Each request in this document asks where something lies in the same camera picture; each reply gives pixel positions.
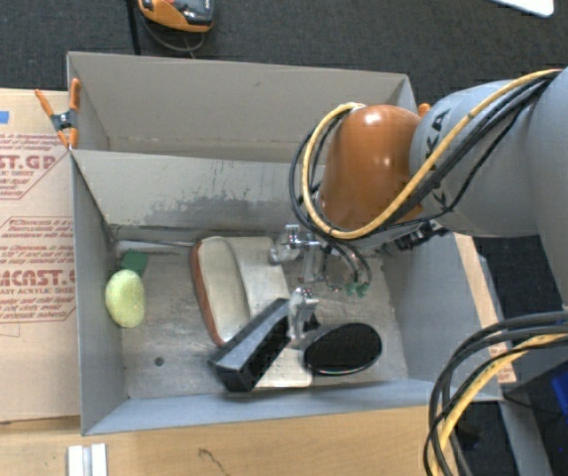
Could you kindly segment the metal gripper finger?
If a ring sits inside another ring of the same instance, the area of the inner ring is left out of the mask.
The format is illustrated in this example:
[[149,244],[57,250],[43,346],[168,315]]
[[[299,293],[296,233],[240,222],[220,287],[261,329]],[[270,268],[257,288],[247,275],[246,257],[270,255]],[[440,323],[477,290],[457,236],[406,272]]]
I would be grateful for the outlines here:
[[313,238],[312,233],[302,235],[298,224],[287,224],[270,247],[269,263],[280,265],[292,262],[303,253],[309,254],[319,248],[320,243]]
[[315,315],[318,299],[309,288],[297,288],[288,301],[288,327],[291,349],[298,349],[320,323]]

